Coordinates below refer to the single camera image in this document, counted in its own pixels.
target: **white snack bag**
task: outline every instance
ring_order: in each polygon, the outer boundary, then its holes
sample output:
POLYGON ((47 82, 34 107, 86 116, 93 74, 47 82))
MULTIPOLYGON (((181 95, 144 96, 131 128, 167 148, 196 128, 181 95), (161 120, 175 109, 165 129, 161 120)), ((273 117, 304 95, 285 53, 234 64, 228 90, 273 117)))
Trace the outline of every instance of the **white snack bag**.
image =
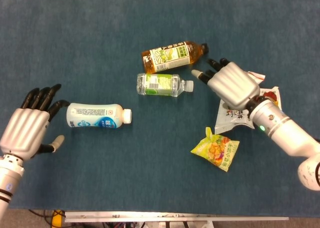
MULTIPOLYGON (((265 76, 262 74, 254 73, 254 72, 247 72, 248 75, 253 78, 257 84, 260 84, 264 81, 265 76)), ((279 93, 279 88, 274 87, 272 89, 260 89, 260 95, 263 96, 265 93, 272 92, 271 98, 276 98, 276 104, 282 110, 281 107, 281 98, 279 93)), ((248 110, 230 110, 228 106, 225 104, 224 101, 220 101, 218 115, 216 118, 215 126, 214 126, 214 133, 220 134, 226 131, 231 130, 233 127, 237 125, 245 125, 252 129, 254 129, 253 122, 248 117, 249 111, 248 110)))

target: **clear water bottle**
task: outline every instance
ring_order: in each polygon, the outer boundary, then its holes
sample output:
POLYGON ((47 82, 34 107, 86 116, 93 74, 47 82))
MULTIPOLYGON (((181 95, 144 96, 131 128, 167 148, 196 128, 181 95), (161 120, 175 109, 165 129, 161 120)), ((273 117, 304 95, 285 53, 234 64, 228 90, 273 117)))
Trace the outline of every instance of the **clear water bottle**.
POLYGON ((140 95, 164 95, 178 97, 183 91, 192 92, 193 81, 184 81, 179 75, 140 73, 136 91, 140 95))

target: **plastic bottle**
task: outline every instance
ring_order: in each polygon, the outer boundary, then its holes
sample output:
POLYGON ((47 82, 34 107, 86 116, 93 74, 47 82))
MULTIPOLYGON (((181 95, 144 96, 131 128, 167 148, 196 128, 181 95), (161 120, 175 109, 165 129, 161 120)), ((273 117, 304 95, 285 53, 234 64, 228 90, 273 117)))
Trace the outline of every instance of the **plastic bottle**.
POLYGON ((66 121, 70 127, 118 128, 131 123, 132 112, 118 104, 89 105, 71 103, 66 111, 66 121))
POLYGON ((209 52, 206 43, 196 44, 185 41, 169 46, 158 47, 141 53, 146 73, 155 73, 195 63, 209 52))
POLYGON ((141 95, 165 95, 178 97, 183 91, 192 92, 193 81, 184 81, 179 75, 140 73, 136 91, 141 95))

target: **bottle label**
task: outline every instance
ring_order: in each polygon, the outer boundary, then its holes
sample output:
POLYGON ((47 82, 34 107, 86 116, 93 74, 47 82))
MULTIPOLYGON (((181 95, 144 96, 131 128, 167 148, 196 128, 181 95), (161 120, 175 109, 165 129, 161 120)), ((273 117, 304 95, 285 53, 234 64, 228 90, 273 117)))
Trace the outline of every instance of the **bottle label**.
POLYGON ((117 128, 117 124, 114 121, 116 118, 116 109, 114 107, 108 109, 73 108, 70 113, 75 118, 69 122, 71 127, 117 128))
POLYGON ((190 55, 185 42, 158 47, 150 50, 155 72, 160 72, 190 63, 190 55))
POLYGON ((147 95, 172 95, 172 75, 146 74, 144 83, 147 95))

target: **robotic finger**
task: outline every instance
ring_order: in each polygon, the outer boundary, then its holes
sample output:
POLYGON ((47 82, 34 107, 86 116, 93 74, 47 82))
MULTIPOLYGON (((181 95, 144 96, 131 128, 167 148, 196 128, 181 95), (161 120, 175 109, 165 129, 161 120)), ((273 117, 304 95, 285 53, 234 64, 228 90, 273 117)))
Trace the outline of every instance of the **robotic finger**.
POLYGON ((65 100, 60 100, 58 102, 55 102, 49 109, 48 113, 50 114, 49 122, 52 120, 53 117, 59 112, 60 108, 62 107, 68 107, 70 103, 65 100))
POLYGON ((208 60, 208 64, 215 69, 217 72, 219 72, 224 66, 221 66, 217 61, 213 59, 208 60))
POLYGON ((61 146, 61 144, 64 142, 65 136, 59 135, 56 137, 56 139, 50 143, 50 144, 41 144, 38 150, 38 154, 41 153, 53 153, 61 146))
POLYGON ((208 75, 206 75, 203 72, 196 70, 196 69, 193 69, 191 71, 191 74, 205 84, 207 84, 209 82, 209 80, 212 79, 212 77, 209 77, 208 75))
POLYGON ((40 104, 39 110, 40 111, 46 111, 51 102, 53 97, 55 96, 56 92, 61 88, 61 84, 56 84, 55 86, 53 86, 52 88, 50 88, 49 92, 47 93, 47 95, 44 97, 43 102, 40 104))
POLYGON ((206 73, 206 75, 209 77, 209 78, 212 78, 214 75, 215 75, 215 72, 213 72, 212 70, 207 70, 207 71, 205 71, 206 73))
POLYGON ((223 67, 227 66, 229 63, 230 63, 230 62, 229 62, 226 58, 224 58, 224 57, 220 59, 220 64, 221 64, 223 67))
POLYGON ((30 102, 32 101, 32 99, 34 98, 34 96, 36 96, 39 93, 39 88, 35 88, 33 90, 31 90, 25 97, 25 100, 23 101, 21 108, 25 109, 28 108, 30 102))
POLYGON ((32 105, 30 106, 30 108, 31 109, 36 109, 37 105, 39 104, 39 102, 41 102, 41 100, 49 92, 49 90, 50 90, 49 87, 45 87, 45 88, 41 89, 40 92, 38 93, 38 95, 32 101, 32 105))

